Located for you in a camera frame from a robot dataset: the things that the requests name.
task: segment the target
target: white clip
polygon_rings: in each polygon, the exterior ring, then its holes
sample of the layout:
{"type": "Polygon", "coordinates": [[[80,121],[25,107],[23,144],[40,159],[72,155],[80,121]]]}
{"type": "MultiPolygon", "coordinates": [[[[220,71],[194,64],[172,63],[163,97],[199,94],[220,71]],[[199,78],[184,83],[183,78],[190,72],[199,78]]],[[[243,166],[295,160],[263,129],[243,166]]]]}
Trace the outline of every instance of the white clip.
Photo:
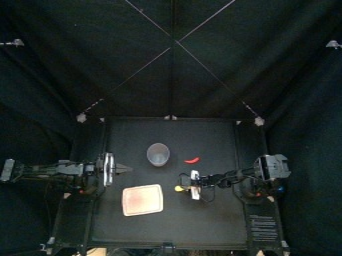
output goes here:
{"type": "Polygon", "coordinates": [[[40,244],[40,246],[41,246],[40,251],[41,251],[41,252],[45,252],[45,251],[47,251],[47,249],[45,249],[47,245],[45,245],[45,244],[40,244]]]}
{"type": "Polygon", "coordinates": [[[262,119],[259,116],[254,119],[254,123],[256,126],[264,125],[264,119],[262,119]]]}
{"type": "Polygon", "coordinates": [[[76,116],[76,119],[77,119],[77,122],[79,123],[84,123],[87,121],[87,115],[84,113],[80,113],[77,116],[76,116]]]}

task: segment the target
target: black fabric backdrop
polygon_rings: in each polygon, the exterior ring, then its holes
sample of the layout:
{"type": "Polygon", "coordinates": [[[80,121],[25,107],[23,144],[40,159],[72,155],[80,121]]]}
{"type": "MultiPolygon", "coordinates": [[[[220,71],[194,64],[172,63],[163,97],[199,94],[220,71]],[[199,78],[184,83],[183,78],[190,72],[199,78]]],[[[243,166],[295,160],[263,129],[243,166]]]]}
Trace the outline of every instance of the black fabric backdrop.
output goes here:
{"type": "MultiPolygon", "coordinates": [[[[339,0],[1,0],[0,42],[25,46],[0,46],[0,159],[65,158],[76,115],[99,99],[93,117],[239,120],[254,118],[244,101],[267,119],[271,152],[291,161],[290,245],[300,255],[341,254],[342,55],[325,48],[342,40],[341,11],[339,0]]],[[[28,233],[19,239],[8,223],[0,248],[20,250],[28,233]]],[[[32,245],[45,242],[37,233],[32,245]]]]}

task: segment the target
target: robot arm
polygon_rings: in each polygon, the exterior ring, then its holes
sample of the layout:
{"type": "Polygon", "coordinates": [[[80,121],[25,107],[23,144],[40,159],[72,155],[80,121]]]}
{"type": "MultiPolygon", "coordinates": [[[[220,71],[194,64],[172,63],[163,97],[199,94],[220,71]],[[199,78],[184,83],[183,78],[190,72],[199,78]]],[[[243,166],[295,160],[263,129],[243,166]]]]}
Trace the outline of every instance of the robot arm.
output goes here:
{"type": "Polygon", "coordinates": [[[97,189],[99,179],[103,176],[103,186],[111,186],[115,174],[132,171],[132,168],[115,164],[112,153],[104,153],[99,156],[96,163],[75,163],[69,160],[60,160],[52,165],[21,164],[17,160],[7,159],[0,175],[1,183],[13,183],[20,179],[43,179],[63,183],[64,192],[87,191],[92,187],[93,192],[97,189]]]}

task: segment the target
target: wire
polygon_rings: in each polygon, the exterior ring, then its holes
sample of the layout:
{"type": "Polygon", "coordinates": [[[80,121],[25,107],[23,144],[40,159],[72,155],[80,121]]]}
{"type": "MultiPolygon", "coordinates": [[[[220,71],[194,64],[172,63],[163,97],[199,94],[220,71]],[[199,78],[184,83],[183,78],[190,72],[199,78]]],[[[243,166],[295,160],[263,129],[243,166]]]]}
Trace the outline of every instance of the wire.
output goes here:
{"type": "Polygon", "coordinates": [[[198,194],[199,194],[200,200],[203,200],[206,203],[214,202],[215,197],[216,197],[216,192],[215,192],[216,190],[215,190],[215,187],[211,187],[211,190],[212,190],[212,198],[211,198],[210,200],[207,200],[207,199],[204,199],[204,197],[202,197],[199,187],[196,187],[196,189],[198,189],[198,194]]]}

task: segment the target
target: small white object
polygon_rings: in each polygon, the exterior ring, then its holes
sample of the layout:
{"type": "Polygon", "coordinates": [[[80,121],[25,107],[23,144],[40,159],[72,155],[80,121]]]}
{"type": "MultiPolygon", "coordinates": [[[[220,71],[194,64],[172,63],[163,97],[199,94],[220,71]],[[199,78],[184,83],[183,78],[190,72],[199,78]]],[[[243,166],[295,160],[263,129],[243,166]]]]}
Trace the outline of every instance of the small white object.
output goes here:
{"type": "Polygon", "coordinates": [[[264,125],[264,120],[258,116],[256,118],[255,118],[255,125],[256,126],[263,126],[264,125]]]}
{"type": "Polygon", "coordinates": [[[170,157],[168,147],[162,143],[155,143],[147,149],[147,159],[151,164],[160,167],[166,164],[170,157]]]}
{"type": "Polygon", "coordinates": [[[87,115],[84,113],[80,113],[77,116],[76,116],[76,119],[77,119],[77,122],[79,123],[84,123],[87,121],[87,115]]]}
{"type": "Polygon", "coordinates": [[[267,196],[267,199],[274,203],[274,197],[272,196],[267,196]]]}
{"type": "MultiPolygon", "coordinates": [[[[198,171],[192,170],[192,171],[191,171],[191,175],[190,175],[191,180],[196,180],[198,177],[199,177],[198,171]]],[[[194,200],[199,200],[199,199],[200,199],[200,196],[199,196],[200,188],[191,186],[190,189],[191,189],[191,198],[192,198],[194,200]]]]}
{"type": "Polygon", "coordinates": [[[263,254],[263,251],[262,251],[262,250],[259,250],[259,251],[258,251],[256,256],[264,256],[264,254],[263,254]]]}
{"type": "Polygon", "coordinates": [[[288,247],[288,244],[284,240],[282,240],[282,247],[287,248],[288,247]]]}
{"type": "Polygon", "coordinates": [[[71,196],[71,193],[64,193],[63,198],[67,199],[71,196]]]}

